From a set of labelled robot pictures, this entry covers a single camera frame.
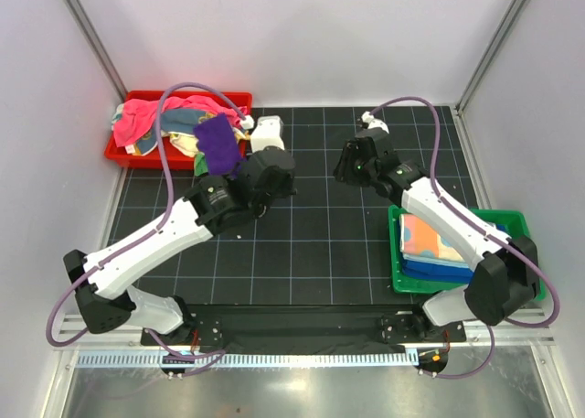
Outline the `purple towel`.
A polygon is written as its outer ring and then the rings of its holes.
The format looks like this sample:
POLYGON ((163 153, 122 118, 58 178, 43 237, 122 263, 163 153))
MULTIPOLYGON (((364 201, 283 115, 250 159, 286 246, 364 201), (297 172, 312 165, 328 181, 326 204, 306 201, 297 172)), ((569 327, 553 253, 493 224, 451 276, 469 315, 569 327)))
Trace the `purple towel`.
POLYGON ((193 129, 197 154, 205 155, 208 174, 231 175, 241 160, 237 139, 225 113, 211 117, 193 129))

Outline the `pastel patterned towel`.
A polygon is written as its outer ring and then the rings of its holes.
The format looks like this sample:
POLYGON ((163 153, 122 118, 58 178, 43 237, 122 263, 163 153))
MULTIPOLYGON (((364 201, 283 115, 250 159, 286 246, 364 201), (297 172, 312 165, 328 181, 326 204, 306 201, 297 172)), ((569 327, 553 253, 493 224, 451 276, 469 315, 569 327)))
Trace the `pastel patterned towel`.
POLYGON ((429 224, 411 214, 399 217, 399 250, 403 258, 453 268, 467 268, 462 256, 429 224))

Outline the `blue towel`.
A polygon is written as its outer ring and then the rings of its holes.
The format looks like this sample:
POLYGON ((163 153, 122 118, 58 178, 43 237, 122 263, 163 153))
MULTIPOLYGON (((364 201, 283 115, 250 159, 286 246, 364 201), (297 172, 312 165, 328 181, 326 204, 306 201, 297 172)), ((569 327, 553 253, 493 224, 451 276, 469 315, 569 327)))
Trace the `blue towel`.
POLYGON ((452 284, 468 284, 473 276, 473 271, 467 268, 453 268, 428 263, 408 261, 400 253, 402 272, 408 277, 424 281, 445 282, 452 284))

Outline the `pink towel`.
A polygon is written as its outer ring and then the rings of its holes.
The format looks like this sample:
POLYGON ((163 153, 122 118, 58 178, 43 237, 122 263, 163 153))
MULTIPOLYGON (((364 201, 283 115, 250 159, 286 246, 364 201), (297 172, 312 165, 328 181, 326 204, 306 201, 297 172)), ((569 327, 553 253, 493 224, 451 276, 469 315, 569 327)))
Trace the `pink towel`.
MULTIPOLYGON (((114 142, 118 147, 135 144, 154 124, 159 101, 131 99, 121 104, 112 119, 114 142)), ((171 96, 165 100, 163 113, 174 109, 195 110, 197 113, 225 113, 232 126, 239 127, 240 116, 231 107, 224 107, 213 98, 191 95, 186 98, 171 96)))

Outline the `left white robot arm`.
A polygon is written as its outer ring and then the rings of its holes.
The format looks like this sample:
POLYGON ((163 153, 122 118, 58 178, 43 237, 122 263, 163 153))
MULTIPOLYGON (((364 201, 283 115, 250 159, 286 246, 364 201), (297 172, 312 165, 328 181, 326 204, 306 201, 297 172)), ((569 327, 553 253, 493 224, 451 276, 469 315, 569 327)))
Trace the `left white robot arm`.
POLYGON ((98 252, 68 252, 64 263, 91 334, 123 325, 154 331, 167 344, 186 344, 197 328, 185 301, 134 287, 155 267, 225 230, 261 218, 272 203, 293 195, 295 163, 270 146, 239 164, 233 175, 204 175, 156 220, 98 252))

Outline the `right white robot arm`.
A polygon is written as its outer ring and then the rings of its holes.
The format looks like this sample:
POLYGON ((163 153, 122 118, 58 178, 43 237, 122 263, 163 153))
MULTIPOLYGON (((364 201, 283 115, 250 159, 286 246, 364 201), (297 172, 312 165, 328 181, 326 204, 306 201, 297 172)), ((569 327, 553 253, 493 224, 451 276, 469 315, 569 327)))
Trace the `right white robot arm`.
POLYGON ((468 285, 439 292, 411 319, 418 339, 433 341, 445 325, 464 320, 496 326, 538 295, 536 244, 525 234, 511 237, 481 220, 424 168, 400 161, 388 132, 365 129, 347 140, 334 176, 348 185, 375 189, 429 224, 472 270, 468 285))

